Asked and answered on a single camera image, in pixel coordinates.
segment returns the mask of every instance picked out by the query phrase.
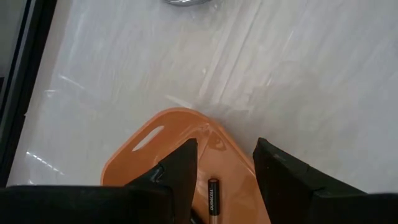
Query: black frame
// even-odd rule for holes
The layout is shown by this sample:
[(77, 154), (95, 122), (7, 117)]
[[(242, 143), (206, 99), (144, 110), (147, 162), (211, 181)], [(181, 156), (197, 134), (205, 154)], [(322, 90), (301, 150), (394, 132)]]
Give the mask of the black frame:
[(0, 187), (7, 185), (57, 0), (27, 0), (0, 93)]

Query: white tile floor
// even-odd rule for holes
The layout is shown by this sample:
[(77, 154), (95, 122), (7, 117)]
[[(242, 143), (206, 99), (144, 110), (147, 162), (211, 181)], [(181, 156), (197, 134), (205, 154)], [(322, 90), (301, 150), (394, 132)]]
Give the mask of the white tile floor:
[(13, 184), (99, 184), (156, 112), (263, 136), (368, 192), (398, 191), (398, 1), (58, 1)]

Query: glossy surface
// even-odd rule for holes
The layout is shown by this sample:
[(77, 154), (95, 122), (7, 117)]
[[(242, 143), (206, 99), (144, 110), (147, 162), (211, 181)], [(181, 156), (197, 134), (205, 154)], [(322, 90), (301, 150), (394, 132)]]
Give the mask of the glossy surface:
[[(164, 128), (133, 151), (159, 126)], [(252, 162), (221, 126), (185, 108), (162, 111), (139, 129), (107, 162), (101, 183), (116, 186), (129, 183), (190, 138), (198, 143), (193, 208), (202, 220), (209, 220), (207, 183), (214, 177), (220, 180), (221, 189), (219, 223), (270, 223)]]
[(156, 113), (193, 108), (367, 192), (398, 191), (398, 1), (58, 1), (9, 185), (100, 183)]

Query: metal object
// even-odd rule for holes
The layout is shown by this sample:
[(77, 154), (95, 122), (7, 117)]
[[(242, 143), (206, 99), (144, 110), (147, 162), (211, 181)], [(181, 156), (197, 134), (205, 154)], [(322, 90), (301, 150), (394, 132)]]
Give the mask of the metal object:
[(211, 0), (164, 0), (164, 1), (174, 6), (192, 6), (196, 4), (203, 4)]

